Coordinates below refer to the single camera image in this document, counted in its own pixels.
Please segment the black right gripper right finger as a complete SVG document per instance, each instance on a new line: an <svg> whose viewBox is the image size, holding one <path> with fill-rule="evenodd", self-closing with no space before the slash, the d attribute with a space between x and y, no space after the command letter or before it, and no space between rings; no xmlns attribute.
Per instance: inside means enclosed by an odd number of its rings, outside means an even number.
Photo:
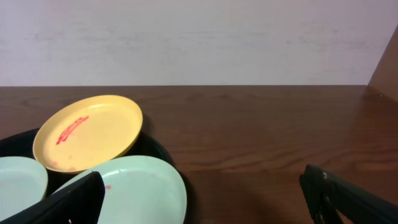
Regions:
<svg viewBox="0 0 398 224"><path fill-rule="evenodd" d="M299 182L315 224L342 223L340 213L353 223L397 223L397 205L316 165L306 165Z"/></svg>

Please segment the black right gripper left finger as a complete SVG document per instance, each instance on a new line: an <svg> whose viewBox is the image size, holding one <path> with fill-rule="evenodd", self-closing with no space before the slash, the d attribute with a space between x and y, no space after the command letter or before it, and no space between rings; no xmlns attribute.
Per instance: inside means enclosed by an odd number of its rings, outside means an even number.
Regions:
<svg viewBox="0 0 398 224"><path fill-rule="evenodd" d="M105 195L101 174L90 172L1 224L96 224Z"/></svg>

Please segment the yellow plate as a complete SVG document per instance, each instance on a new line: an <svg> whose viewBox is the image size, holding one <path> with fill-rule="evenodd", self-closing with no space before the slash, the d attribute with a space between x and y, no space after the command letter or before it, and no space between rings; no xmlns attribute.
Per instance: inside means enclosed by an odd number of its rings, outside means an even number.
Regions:
<svg viewBox="0 0 398 224"><path fill-rule="evenodd" d="M41 126L32 152L49 170L79 173L127 153L142 124L142 110L129 98L85 98L56 112Z"/></svg>

